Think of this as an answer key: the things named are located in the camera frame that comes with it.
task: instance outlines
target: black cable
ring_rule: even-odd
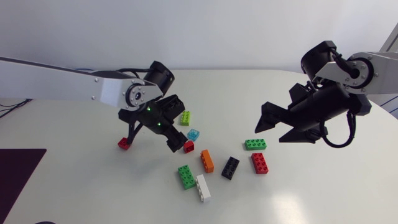
[[[139,123],[136,129],[134,129],[134,125],[129,124],[129,136],[127,137],[127,144],[131,144],[133,142],[134,138],[142,127],[142,123]]]
[[[145,68],[145,69],[141,69],[141,68],[121,68],[118,70],[119,72],[150,72],[152,71],[151,68]]]
[[[151,68],[146,68],[146,69],[140,69],[140,68],[122,68],[122,69],[119,69],[119,70],[118,70],[118,72],[131,72],[131,73],[135,74],[135,76],[136,76],[137,78],[140,78],[139,75],[138,75],[138,72],[150,72],[150,71],[152,71]]]
[[[343,55],[339,54],[335,49],[330,49],[333,54],[333,59],[335,60],[337,66],[341,68],[344,72],[348,73],[351,77],[355,76],[353,69],[349,67],[347,61],[343,59]]]
[[[18,105],[18,103],[17,104],[14,104],[14,105],[1,105],[0,104],[0,106],[3,106],[3,107],[12,107],[12,106],[17,106]]]
[[[325,134],[325,120],[323,119],[323,120],[321,120],[319,122],[319,128],[320,128],[321,136],[322,136],[322,139],[326,142],[326,144],[328,144],[331,147],[335,147],[335,148],[342,148],[342,147],[346,147],[349,144],[351,144],[351,142],[353,141],[354,136],[355,136],[356,120],[355,120],[355,115],[353,115],[349,111],[347,112],[347,122],[348,122],[348,127],[349,127],[349,137],[348,137],[348,140],[345,143],[340,144],[340,145],[333,144],[326,137],[326,134]]]
[[[32,101],[32,99],[26,99],[26,100],[24,100],[24,101],[22,101],[22,102],[20,102],[20,103],[17,103],[13,108],[8,108],[8,109],[1,110],[1,111],[6,111],[6,110],[8,110],[8,111],[5,112],[4,114],[0,115],[0,118],[3,118],[5,115],[11,113],[11,111],[13,111],[13,110],[15,110],[15,109],[18,109],[18,108],[20,108],[21,106],[24,106],[25,104],[27,104],[27,103],[30,102],[30,101]]]
[[[380,106],[384,106],[384,105],[386,105],[386,104],[390,103],[391,101],[393,101],[393,100],[394,100],[394,99],[396,99],[396,98],[398,98],[398,96],[396,96],[396,97],[394,97],[393,99],[391,99],[391,100],[389,100],[389,101],[387,101],[387,102],[383,103],[383,104],[382,104],[382,105],[380,105]]]

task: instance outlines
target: cable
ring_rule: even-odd
[[[349,137],[348,137],[348,140],[345,143],[340,144],[340,145],[333,144],[326,137],[326,134],[325,134],[325,120],[323,119],[323,120],[321,120],[319,122],[319,128],[320,128],[320,132],[321,132],[321,137],[326,142],[326,144],[328,144],[331,147],[335,147],[335,148],[342,148],[342,147],[346,147],[349,144],[351,144],[351,142],[353,141],[354,136],[355,136],[356,120],[355,120],[355,115],[353,115],[349,111],[347,112],[347,122],[348,122],[348,127],[349,127]]]
[[[394,111],[396,111],[396,110],[398,110],[398,108],[393,109],[393,110],[390,111],[389,113],[392,113],[392,112],[394,112]]]
[[[142,123],[139,123],[136,129],[134,129],[134,125],[129,124],[129,136],[127,137],[127,144],[131,144],[133,142],[134,138],[142,127]]]
[[[151,68],[146,68],[146,69],[140,69],[140,68],[122,68],[119,69],[118,72],[131,72],[133,74],[135,74],[135,76],[137,78],[140,78],[138,75],[138,72],[151,72],[152,69]]]
[[[26,99],[20,103],[17,103],[13,108],[8,108],[8,109],[4,109],[4,110],[0,110],[1,111],[7,111],[4,114],[0,115],[0,118],[3,118],[5,115],[11,113],[11,111],[20,108],[21,106],[24,106],[25,104],[27,104],[28,102],[32,101],[32,99]]]
[[[17,104],[14,104],[14,105],[1,105],[0,104],[0,106],[2,106],[2,107],[12,107],[12,106],[17,106],[18,105],[18,103]]]
[[[382,105],[380,105],[380,106],[384,106],[384,105],[386,105],[386,104],[390,103],[391,101],[393,101],[393,100],[394,100],[394,99],[396,99],[396,98],[398,98],[398,96],[396,96],[396,97],[394,97],[393,99],[391,99],[391,100],[389,100],[389,101],[387,101],[387,102],[383,103],[383,104],[382,104]]]
[[[90,68],[75,68],[75,70],[87,70],[87,71],[94,71],[93,69],[90,69]]]

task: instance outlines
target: lime green lego brick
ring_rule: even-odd
[[[182,112],[181,125],[189,126],[189,121],[190,120],[191,120],[191,112],[189,112],[189,111]]]
[[[248,139],[244,142],[246,150],[266,149],[267,144],[263,139]]]
[[[196,186],[195,179],[193,178],[191,170],[189,169],[188,165],[179,167],[178,173],[180,174],[182,184],[184,185],[185,190]]]

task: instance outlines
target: table surface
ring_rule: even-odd
[[[1,148],[48,151],[5,223],[396,223],[398,121],[373,104],[357,117],[353,143],[342,149],[279,143],[290,126],[254,134],[266,101],[284,108],[289,89],[307,76],[276,70],[176,70],[168,94],[191,111],[183,133],[200,131],[195,150],[167,147],[142,128],[128,151],[118,109],[96,102],[34,100],[0,119]],[[329,138],[344,142],[345,115],[326,122]],[[245,139],[264,138],[269,167],[256,175]],[[200,151],[208,149],[214,173]],[[221,176],[230,156],[240,160],[232,180]],[[204,174],[211,200],[184,190],[177,168]]]

